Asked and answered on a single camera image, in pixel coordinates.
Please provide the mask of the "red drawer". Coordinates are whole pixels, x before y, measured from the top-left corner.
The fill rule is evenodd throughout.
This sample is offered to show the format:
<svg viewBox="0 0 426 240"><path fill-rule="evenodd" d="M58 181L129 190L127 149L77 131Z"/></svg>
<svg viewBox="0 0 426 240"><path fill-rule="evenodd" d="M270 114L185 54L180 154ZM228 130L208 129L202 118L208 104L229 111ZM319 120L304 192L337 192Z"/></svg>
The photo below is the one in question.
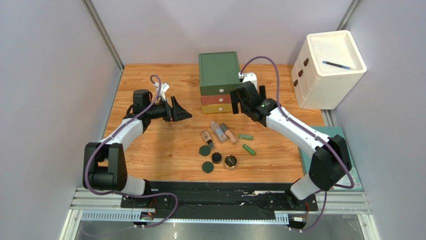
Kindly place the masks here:
<svg viewBox="0 0 426 240"><path fill-rule="evenodd" d="M231 95L230 94L219 94L219 95L202 95L201 104L202 105L218 105L218 104L231 104Z"/></svg>

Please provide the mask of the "green top drawer box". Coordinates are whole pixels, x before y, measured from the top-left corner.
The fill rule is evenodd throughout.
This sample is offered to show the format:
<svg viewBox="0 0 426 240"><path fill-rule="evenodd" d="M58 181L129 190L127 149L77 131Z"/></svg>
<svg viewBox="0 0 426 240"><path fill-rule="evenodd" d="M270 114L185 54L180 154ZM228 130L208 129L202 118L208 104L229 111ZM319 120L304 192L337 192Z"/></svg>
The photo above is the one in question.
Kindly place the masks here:
<svg viewBox="0 0 426 240"><path fill-rule="evenodd" d="M240 84L240 63L236 51L198 55L201 96L226 95Z"/></svg>

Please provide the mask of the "brown foundation bottle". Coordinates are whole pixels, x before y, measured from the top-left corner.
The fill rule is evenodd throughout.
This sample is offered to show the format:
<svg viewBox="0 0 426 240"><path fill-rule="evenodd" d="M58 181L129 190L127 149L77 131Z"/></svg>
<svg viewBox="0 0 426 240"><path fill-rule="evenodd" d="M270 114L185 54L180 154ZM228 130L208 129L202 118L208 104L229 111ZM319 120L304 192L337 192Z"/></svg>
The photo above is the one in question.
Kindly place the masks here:
<svg viewBox="0 0 426 240"><path fill-rule="evenodd" d="M207 130L204 130L201 132L201 137L203 138L204 142L210 147L211 150L215 149L213 138Z"/></svg>

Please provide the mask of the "beige grey-cap tube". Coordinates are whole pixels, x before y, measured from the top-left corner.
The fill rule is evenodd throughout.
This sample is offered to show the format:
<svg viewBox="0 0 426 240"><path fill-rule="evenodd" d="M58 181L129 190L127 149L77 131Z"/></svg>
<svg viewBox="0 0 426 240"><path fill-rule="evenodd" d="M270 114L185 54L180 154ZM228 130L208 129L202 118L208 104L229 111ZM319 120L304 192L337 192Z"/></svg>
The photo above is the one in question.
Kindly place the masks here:
<svg viewBox="0 0 426 240"><path fill-rule="evenodd" d="M234 133L228 128L225 123L221 123L219 126L232 144L236 144L239 141L238 138L234 135Z"/></svg>

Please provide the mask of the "clear blue-label bottle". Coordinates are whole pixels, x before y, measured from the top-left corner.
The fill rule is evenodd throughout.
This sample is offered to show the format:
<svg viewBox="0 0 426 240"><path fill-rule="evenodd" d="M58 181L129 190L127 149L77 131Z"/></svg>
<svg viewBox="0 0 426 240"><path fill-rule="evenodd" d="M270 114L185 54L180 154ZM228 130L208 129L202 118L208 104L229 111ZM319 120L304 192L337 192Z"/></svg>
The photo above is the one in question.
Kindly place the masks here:
<svg viewBox="0 0 426 240"><path fill-rule="evenodd" d="M225 135L219 124L217 124L215 121L211 121L209 125L220 143L224 143L228 140L228 137Z"/></svg>

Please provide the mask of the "black round jar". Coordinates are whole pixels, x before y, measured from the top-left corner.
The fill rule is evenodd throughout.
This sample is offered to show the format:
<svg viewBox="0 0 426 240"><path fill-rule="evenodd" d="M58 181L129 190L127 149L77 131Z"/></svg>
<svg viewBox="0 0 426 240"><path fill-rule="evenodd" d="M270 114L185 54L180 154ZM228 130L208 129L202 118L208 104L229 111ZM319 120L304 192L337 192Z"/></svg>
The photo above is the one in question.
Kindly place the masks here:
<svg viewBox="0 0 426 240"><path fill-rule="evenodd" d="M211 155L211 160L214 164L220 164L222 161L222 155L219 152L214 152Z"/></svg>

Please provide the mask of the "gold rim compact jar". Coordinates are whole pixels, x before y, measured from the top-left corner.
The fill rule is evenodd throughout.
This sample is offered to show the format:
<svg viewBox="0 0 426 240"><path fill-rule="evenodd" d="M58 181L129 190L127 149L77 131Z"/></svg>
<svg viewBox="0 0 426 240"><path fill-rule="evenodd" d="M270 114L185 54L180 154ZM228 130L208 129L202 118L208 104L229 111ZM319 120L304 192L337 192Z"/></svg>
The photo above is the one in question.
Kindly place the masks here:
<svg viewBox="0 0 426 240"><path fill-rule="evenodd" d="M234 155L227 155L224 159L224 166L227 170L234 170L237 164L238 160Z"/></svg>

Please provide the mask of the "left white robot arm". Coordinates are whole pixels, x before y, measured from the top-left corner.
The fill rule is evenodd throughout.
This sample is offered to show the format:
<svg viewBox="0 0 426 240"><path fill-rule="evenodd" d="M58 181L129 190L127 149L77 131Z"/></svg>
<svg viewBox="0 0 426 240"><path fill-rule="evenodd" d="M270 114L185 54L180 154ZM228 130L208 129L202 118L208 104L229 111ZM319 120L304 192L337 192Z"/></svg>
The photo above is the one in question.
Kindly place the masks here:
<svg viewBox="0 0 426 240"><path fill-rule="evenodd" d="M142 135L152 120L178 122L192 115L182 108L174 96L170 101L147 89L133 92L133 104L119 127L99 142L89 142L84 149L83 186L97 195L112 193L123 196L151 194L148 180L128 174L125 151Z"/></svg>

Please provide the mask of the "green lipstick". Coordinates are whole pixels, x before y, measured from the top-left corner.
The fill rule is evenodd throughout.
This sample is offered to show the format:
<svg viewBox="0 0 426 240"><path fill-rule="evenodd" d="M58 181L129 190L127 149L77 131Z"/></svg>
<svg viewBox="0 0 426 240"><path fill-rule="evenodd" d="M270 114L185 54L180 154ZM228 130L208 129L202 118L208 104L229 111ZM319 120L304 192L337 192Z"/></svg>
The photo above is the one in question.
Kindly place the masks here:
<svg viewBox="0 0 426 240"><path fill-rule="evenodd" d="M253 150L250 146L247 144L243 144L242 147L252 156L255 156L257 153L255 150Z"/></svg>
<svg viewBox="0 0 426 240"><path fill-rule="evenodd" d="M238 138L244 139L244 140L250 140L250 141L254 139L252 135L246 135L246 134L238 134Z"/></svg>

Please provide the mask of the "green round pad upper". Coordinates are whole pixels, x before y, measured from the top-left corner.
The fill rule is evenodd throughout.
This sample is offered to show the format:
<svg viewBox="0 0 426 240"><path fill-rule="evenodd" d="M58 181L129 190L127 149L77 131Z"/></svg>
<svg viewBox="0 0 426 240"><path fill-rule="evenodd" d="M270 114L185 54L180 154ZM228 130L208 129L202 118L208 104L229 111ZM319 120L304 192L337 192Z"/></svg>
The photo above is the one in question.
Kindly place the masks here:
<svg viewBox="0 0 426 240"><path fill-rule="evenodd" d="M209 155L210 155L210 153L211 153L211 148L210 148L208 145L202 145L202 146L199 148L198 153L199 153L201 156L204 156L204 157L209 156Z"/></svg>

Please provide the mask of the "green round pad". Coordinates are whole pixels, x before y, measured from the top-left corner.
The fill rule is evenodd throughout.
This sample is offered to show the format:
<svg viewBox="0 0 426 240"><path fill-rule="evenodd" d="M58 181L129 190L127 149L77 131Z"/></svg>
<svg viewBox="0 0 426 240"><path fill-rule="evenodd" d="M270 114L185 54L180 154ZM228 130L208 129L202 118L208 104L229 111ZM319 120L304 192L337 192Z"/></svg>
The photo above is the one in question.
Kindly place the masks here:
<svg viewBox="0 0 426 240"><path fill-rule="evenodd" d="M199 153L201 156L204 156L204 157L209 156L209 155L210 155L210 153L211 153L211 148L210 148L208 145L202 145L202 146L199 148L198 153Z"/></svg>
<svg viewBox="0 0 426 240"><path fill-rule="evenodd" d="M212 162L206 161L202 164L201 168L204 173L209 174L214 170L215 166Z"/></svg>

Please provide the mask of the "green round pad lower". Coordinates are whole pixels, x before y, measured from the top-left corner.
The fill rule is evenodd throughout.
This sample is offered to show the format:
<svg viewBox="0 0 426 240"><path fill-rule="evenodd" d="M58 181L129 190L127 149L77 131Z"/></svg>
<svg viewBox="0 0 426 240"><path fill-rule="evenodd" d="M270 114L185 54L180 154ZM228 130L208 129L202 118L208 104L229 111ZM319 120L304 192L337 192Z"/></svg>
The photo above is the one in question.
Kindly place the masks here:
<svg viewBox="0 0 426 240"><path fill-rule="evenodd" d="M214 170L215 166L212 162L206 161L202 164L201 168L204 173L209 174Z"/></svg>

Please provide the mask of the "white three-drawer cabinet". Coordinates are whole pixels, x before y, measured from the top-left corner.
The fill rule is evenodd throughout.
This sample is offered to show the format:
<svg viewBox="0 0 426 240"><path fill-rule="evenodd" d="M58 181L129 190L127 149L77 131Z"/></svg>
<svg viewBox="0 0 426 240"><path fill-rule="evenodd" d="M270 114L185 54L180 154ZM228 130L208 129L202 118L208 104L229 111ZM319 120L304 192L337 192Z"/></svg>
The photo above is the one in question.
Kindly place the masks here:
<svg viewBox="0 0 426 240"><path fill-rule="evenodd" d="M351 70L324 64L328 61ZM296 101L301 109L333 110L367 71L348 30L306 36L291 71Z"/></svg>

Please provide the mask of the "blue pen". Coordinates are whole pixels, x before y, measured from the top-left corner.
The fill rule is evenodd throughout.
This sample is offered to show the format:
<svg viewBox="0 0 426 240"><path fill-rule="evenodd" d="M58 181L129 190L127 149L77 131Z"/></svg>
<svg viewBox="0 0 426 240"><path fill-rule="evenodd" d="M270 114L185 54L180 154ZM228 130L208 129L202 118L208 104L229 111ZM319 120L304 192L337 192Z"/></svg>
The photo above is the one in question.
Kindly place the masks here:
<svg viewBox="0 0 426 240"><path fill-rule="evenodd" d="M323 61L322 61L322 63L323 63L323 64L326 64L326 65L330 65L330 66L334 66L334 67L338 67L338 68L346 69L346 70L351 70L351 69L352 69L352 68L351 68L351 67L349 67L349 66L345 66L345 65L342 65L342 64L329 62L329 61L326 61L326 60L323 60Z"/></svg>

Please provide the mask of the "aluminium frame rail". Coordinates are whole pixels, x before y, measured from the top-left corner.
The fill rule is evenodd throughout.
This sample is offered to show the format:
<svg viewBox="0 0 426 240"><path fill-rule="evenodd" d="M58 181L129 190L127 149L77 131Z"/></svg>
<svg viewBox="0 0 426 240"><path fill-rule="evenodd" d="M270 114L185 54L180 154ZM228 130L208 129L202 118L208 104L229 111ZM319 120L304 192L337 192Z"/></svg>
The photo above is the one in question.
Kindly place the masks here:
<svg viewBox="0 0 426 240"><path fill-rule="evenodd" d="M86 222L123 222L131 223L140 219L141 208L120 208L122 198L118 195L90 196L87 190L76 189L68 216L61 233L62 240L70 240L77 235L77 225ZM365 240L379 240L379 232L373 218L367 197L361 191L331 191L319 193L312 200L318 208L324 209L321 222L331 217L355 216L359 231ZM298 211L275 211L268 219L214 219L214 218L169 218L165 221L172 227L177 224L228 224L228 225L278 225L286 226L291 217L300 215Z"/></svg>

